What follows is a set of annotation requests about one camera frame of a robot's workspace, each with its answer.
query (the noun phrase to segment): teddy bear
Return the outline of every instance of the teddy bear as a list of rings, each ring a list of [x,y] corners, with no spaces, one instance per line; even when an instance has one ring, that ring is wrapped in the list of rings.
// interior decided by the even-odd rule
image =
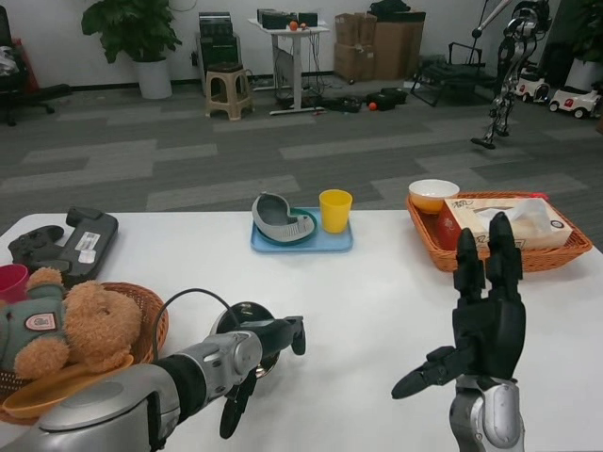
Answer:
[[[0,306],[0,368],[40,379],[67,363],[102,373],[120,366],[140,334],[141,312],[126,295],[83,282],[66,293],[60,272],[41,268],[29,299]]]

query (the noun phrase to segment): white toy car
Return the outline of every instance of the white toy car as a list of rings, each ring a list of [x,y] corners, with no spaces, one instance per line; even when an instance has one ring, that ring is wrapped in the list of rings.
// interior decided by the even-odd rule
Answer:
[[[550,85],[544,77],[535,73],[522,73],[515,88],[515,95],[520,96],[524,102],[547,102],[549,92]]]
[[[570,111],[578,119],[598,117],[602,102],[602,96],[597,88],[588,92],[582,89],[563,87],[557,90],[548,105],[548,109],[550,111],[559,109]]]

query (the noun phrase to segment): cardboard box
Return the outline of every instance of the cardboard box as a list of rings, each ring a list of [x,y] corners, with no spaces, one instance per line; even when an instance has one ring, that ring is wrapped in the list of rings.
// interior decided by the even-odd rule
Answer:
[[[361,45],[372,45],[375,39],[377,18],[372,14],[364,12],[356,12],[354,15],[360,18],[358,24],[358,41]]]
[[[423,22],[378,22],[375,26],[375,78],[412,78],[418,67]]]
[[[335,34],[338,44],[371,45],[375,36],[377,18],[371,14],[339,14],[335,16]]]
[[[488,209],[509,210],[525,199],[452,199],[445,200],[437,220],[437,235],[440,247],[456,250],[461,230],[469,228],[475,237],[478,249],[487,249],[489,241],[489,221],[480,218],[479,213]],[[521,250],[560,248],[572,234],[572,228],[544,200],[530,200],[541,203],[545,215],[546,231],[540,231],[531,216],[511,220],[515,244]]]
[[[372,80],[374,71],[375,52],[372,45],[335,45],[334,73],[344,80]]]

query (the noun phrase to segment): blue tray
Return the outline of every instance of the blue tray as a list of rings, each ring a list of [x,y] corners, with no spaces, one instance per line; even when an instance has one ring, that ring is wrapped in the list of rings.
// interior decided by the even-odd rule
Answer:
[[[312,238],[297,245],[281,247],[264,239],[255,223],[253,223],[252,248],[258,252],[344,252],[351,250],[354,238],[349,223],[343,233],[329,234],[322,229],[322,218],[318,207],[302,207],[302,209],[308,211],[317,219],[318,230]]]

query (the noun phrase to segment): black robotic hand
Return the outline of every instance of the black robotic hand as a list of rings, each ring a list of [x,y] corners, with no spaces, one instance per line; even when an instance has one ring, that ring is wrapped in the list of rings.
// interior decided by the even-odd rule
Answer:
[[[517,292],[523,276],[521,251],[515,247],[511,224],[502,212],[490,222],[488,246],[485,276],[492,289],[483,299],[483,262],[471,231],[462,231],[454,272],[454,287],[461,293],[452,312],[456,347],[440,347],[427,355],[423,365],[396,384],[392,390],[395,399],[434,384],[444,385],[462,374],[513,377],[526,336],[526,309]]]

